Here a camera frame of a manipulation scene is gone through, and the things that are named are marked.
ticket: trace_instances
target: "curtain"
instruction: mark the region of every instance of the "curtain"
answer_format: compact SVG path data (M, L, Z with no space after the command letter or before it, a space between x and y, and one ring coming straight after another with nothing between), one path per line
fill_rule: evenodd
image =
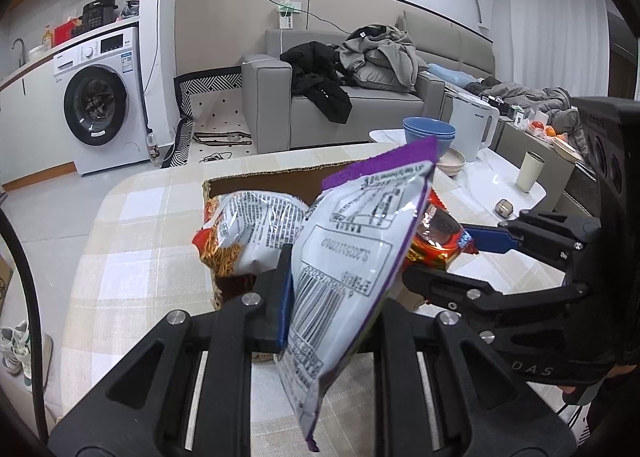
M606 96L609 21L606 0L496 0L509 32L495 36L502 81L563 87L572 96Z

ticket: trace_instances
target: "white pitcher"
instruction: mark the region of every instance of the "white pitcher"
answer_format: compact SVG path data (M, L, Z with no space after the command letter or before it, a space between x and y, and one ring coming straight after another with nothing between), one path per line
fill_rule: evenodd
M464 155L467 162L474 162L478 151L491 144L499 117L498 109L481 99L467 94L457 94L453 97L453 110L449 119L449 123L456 128L456 138L451 148ZM491 125L483 141L489 119Z

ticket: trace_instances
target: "white sneaker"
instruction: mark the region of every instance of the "white sneaker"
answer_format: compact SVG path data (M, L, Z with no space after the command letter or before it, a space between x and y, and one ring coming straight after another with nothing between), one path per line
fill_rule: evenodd
M16 376L22 369L22 364L14 353L14 330L11 327L0 327L0 354L2 366L12 376Z
M42 388L47 386L49 377L49 363L51 362L51 351L53 340L51 336L44 333L42 336ZM31 388L31 335L27 320L20 322L14 329L14 352L18 361L22 364L24 371L24 384Z

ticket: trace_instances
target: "striped cloth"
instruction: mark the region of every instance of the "striped cloth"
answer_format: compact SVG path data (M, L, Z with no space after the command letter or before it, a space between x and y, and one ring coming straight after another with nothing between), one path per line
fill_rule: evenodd
M114 188L98 211L71 293L62 344L63 412L170 310L192 315L212 310L209 269L191 245L203 222L205 180L344 163L390 148L362 144L249 156L144 172ZM496 223L489 210L438 170L433 187L460 222ZM543 289L562 280L559 271L519 253L462 255L452 270L488 280L505 293ZM424 306L420 312L436 311ZM372 358L357 355L325 397L316 427L321 455L372 455L372 389ZM252 455L306 454L271 362L254 364L251 407Z

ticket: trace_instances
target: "beige cup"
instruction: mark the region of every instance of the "beige cup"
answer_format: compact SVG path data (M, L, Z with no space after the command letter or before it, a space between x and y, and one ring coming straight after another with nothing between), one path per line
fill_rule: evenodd
M516 187L524 191L524 193L529 193L544 166L545 160L542 157L537 153L527 152L516 179Z

